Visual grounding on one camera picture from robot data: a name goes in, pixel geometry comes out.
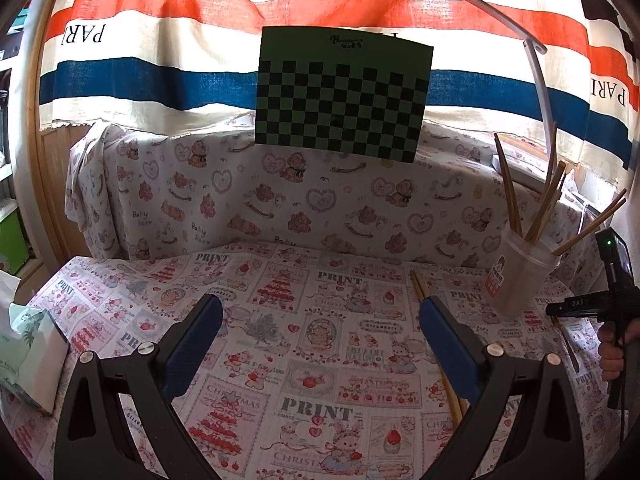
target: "plastic cup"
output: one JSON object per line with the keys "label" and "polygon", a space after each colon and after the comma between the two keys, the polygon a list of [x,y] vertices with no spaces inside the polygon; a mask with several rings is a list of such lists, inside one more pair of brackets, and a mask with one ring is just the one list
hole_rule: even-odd
{"label": "plastic cup", "polygon": [[546,237],[534,247],[507,224],[502,229],[497,261],[482,285],[484,300],[504,317],[520,316],[560,263],[560,256],[551,254],[555,248]]}

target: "curved lamp arm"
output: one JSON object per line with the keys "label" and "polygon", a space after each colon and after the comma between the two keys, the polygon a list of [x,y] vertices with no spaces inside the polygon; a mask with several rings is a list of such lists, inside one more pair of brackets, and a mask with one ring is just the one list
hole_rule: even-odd
{"label": "curved lamp arm", "polygon": [[[547,49],[544,43],[531,34],[526,28],[514,22],[504,12],[496,9],[484,0],[465,0],[466,2],[476,6],[478,9],[484,10],[488,15],[493,16],[509,30],[517,34],[524,41],[524,49],[529,59],[529,65],[533,72],[533,81],[536,83],[536,92],[538,93],[538,101],[540,102],[540,112],[542,113],[542,123],[545,129],[546,153],[551,154],[552,131],[554,127],[554,118],[551,112],[551,101],[549,100],[549,92],[546,88],[545,77],[542,73],[540,61],[534,50],[540,54],[546,54]],[[556,166],[556,161],[552,161],[552,166]]]}

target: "patterned fabric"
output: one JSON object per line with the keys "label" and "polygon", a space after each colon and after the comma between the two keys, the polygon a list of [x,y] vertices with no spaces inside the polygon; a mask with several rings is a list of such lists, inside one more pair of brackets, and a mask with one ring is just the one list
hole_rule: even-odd
{"label": "patterned fabric", "polygon": [[[485,0],[548,46],[540,57],[559,153],[616,182],[637,122],[638,69],[609,0]],[[57,0],[40,123],[104,119],[157,134],[254,109],[265,25],[350,27],[434,46],[426,116],[544,145],[522,41],[460,0]]]}
{"label": "patterned fabric", "polygon": [[[452,423],[418,328],[411,268],[483,342],[500,342],[513,356],[562,357],[580,413],[586,479],[595,478],[616,451],[620,419],[606,407],[591,324],[565,324],[580,362],[575,374],[544,314],[549,301],[568,295],[564,285],[549,280],[523,316],[507,322],[479,302],[484,270],[266,242],[168,260],[71,260],[30,303],[49,309],[71,343],[54,416],[5,392],[0,413],[30,462],[52,479],[58,418],[79,355],[128,355],[140,342],[157,342],[211,292],[223,302],[223,327],[173,405],[224,480],[416,479],[446,445]],[[162,474],[130,397],[122,402],[142,460]],[[500,455],[517,405],[508,403],[479,474]]]}
{"label": "patterned fabric", "polygon": [[[99,258],[165,258],[240,239],[448,266],[495,263],[507,210],[489,136],[425,126],[409,165],[254,144],[253,124],[249,115],[188,137],[96,124],[71,152],[66,215]],[[522,186],[516,193],[527,224],[540,197]],[[548,224],[554,243],[590,222],[572,200],[565,194]],[[588,237],[555,275],[582,294],[601,270]]]}

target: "hand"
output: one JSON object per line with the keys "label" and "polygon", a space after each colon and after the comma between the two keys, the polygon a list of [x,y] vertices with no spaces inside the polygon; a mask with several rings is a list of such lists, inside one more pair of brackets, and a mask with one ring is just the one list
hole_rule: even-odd
{"label": "hand", "polygon": [[[598,347],[600,359],[600,368],[602,369],[602,380],[612,381],[620,376],[620,372],[624,366],[622,359],[622,348],[613,345],[614,333],[601,326],[598,330],[598,339],[601,341]],[[640,339],[640,318],[634,319],[629,323],[625,333],[625,344]]]}

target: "curtain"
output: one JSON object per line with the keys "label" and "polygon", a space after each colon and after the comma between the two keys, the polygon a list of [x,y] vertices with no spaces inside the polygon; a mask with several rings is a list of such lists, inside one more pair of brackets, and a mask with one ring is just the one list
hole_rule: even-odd
{"label": "curtain", "polygon": [[[612,2],[485,1],[548,46],[540,61],[559,154],[622,182],[639,130],[639,75]],[[101,119],[175,135],[247,113],[265,25],[359,28],[433,45],[427,119],[544,146],[522,41],[462,0],[57,0],[41,127]]]}

